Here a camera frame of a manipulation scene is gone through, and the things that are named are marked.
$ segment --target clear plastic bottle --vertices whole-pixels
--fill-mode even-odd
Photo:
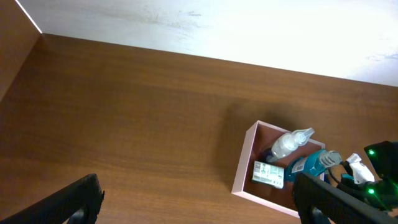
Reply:
[[[305,145],[311,135],[315,133],[313,128],[296,130],[282,135],[271,148],[271,153],[266,156],[267,162],[275,162],[295,151],[299,146]]]
[[[299,172],[306,172],[317,177],[326,171],[327,168],[337,166],[341,161],[342,159],[338,152],[321,149],[306,158],[296,159],[291,162],[285,170],[284,180],[294,182]]]

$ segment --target product package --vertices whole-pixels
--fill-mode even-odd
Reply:
[[[263,162],[254,161],[252,180],[282,189],[284,187],[284,169]]]

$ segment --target wooden wall panel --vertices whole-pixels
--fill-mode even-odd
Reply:
[[[0,101],[39,35],[15,0],[0,1]]]
[[[370,165],[363,147],[398,137],[397,102],[391,86],[44,34],[0,103],[0,218],[97,173],[98,224],[300,223],[231,194],[246,130],[313,127]]]

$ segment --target blue bottle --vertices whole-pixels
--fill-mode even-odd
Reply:
[[[340,164],[341,156],[336,151],[321,149],[306,158],[296,159],[285,170],[285,180],[294,182],[299,172],[306,172],[315,177],[326,171],[327,168]]]

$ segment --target cardboard box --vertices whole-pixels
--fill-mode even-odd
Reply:
[[[232,194],[299,218],[292,198],[293,183],[284,182],[284,188],[277,189],[271,185],[251,181],[254,161],[259,160],[261,152],[270,148],[281,135],[287,132],[289,131],[262,121],[257,121],[246,131]],[[324,143],[310,139],[306,145],[300,146],[273,165],[286,168],[293,160],[309,156],[323,148],[325,148]]]

